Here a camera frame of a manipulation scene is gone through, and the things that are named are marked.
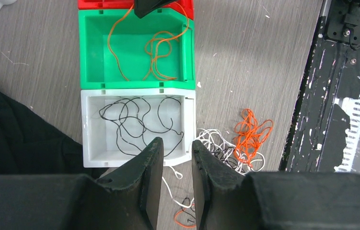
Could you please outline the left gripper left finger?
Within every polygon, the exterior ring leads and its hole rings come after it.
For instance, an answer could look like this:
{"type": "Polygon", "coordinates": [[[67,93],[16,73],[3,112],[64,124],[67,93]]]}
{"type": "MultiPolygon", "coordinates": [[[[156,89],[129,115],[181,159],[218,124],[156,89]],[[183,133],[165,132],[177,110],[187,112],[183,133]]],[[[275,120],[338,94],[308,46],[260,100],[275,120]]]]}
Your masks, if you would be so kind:
{"type": "Polygon", "coordinates": [[[99,179],[85,174],[0,175],[0,230],[154,230],[163,139],[99,179]]]}

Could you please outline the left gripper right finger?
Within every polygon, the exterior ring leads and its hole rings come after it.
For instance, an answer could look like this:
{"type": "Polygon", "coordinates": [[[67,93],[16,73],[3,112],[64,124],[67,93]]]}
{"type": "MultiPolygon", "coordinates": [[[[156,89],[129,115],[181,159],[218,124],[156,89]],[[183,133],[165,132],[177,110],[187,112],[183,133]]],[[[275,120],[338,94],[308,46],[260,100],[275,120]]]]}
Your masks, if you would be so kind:
{"type": "Polygon", "coordinates": [[[192,143],[199,230],[360,230],[360,174],[241,175],[192,143]]]}

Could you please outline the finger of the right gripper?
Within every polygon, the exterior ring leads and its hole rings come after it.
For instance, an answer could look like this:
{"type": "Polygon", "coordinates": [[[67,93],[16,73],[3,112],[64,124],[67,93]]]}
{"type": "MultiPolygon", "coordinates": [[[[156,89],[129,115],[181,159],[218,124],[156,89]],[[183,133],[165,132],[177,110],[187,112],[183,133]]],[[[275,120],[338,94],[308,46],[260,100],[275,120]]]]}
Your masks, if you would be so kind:
{"type": "Polygon", "coordinates": [[[134,13],[141,19],[152,11],[172,2],[175,0],[134,0],[134,13]]]}

